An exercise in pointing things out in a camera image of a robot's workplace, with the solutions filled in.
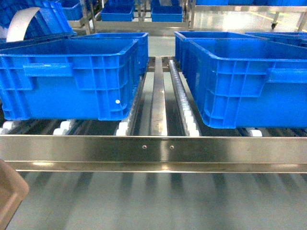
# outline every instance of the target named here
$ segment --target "floor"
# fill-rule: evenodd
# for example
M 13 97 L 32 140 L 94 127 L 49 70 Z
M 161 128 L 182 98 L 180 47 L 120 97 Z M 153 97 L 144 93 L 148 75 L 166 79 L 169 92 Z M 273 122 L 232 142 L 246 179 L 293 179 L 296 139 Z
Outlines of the floor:
M 150 56 L 174 55 L 174 37 L 149 43 Z M 152 80 L 149 74 L 148 101 Z M 304 174 L 21 174 L 31 190 L 9 230 L 307 229 Z

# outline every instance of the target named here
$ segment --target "conveyor rack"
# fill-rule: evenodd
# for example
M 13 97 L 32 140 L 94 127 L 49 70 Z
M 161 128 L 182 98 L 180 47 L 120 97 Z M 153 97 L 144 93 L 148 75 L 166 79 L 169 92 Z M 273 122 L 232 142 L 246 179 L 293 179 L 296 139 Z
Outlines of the conveyor rack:
M 18 171 L 307 173 L 305 130 L 209 128 L 177 70 L 174 57 L 150 57 L 133 110 L 121 122 L 69 121 L 65 135 L 52 135 L 62 120 L 14 123 L 0 135 L 0 158 Z M 169 71 L 173 97 L 164 87 Z M 147 124 L 141 117 L 149 72 Z M 143 127 L 150 127 L 148 136 L 139 136 Z

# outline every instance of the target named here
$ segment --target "blue tray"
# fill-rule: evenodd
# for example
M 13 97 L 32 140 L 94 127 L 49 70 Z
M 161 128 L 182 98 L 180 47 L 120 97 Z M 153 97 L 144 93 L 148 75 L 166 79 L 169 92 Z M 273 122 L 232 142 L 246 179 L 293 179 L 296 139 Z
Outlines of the blue tray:
M 153 22 L 182 22 L 183 11 L 180 6 L 156 6 L 152 8 Z
M 128 116 L 138 73 L 133 39 L 62 39 L 0 50 L 8 120 Z
M 267 0 L 269 6 L 306 6 L 307 0 Z
M 178 31 L 175 32 L 175 57 L 176 60 L 180 63 L 180 68 L 187 78 L 186 75 L 186 66 L 190 65 L 189 63 L 189 49 L 188 44 L 191 39 L 198 38 L 257 38 L 251 35 L 246 34 L 237 34 L 231 32 L 200 32 L 200 31 Z
M 228 3 L 228 0 L 196 0 L 196 5 L 224 6 Z
M 101 33 L 86 36 L 75 37 L 79 38 L 122 38 L 122 39 L 138 39 L 138 61 L 140 74 L 144 74 L 147 70 L 149 61 L 148 57 L 148 33 Z
M 102 21 L 131 22 L 134 6 L 105 5 L 100 15 Z
M 66 19 L 69 21 L 78 21 L 83 17 L 82 7 L 79 0 L 51 0 L 61 3 Z M 93 6 L 97 4 L 96 0 L 92 0 Z M 86 0 L 87 9 L 90 10 L 91 6 L 89 1 Z
M 110 6 L 134 6 L 134 0 L 108 0 Z
M 190 42 L 189 87 L 214 128 L 307 127 L 307 48 L 258 39 Z
M 254 0 L 229 0 L 229 5 L 253 5 Z

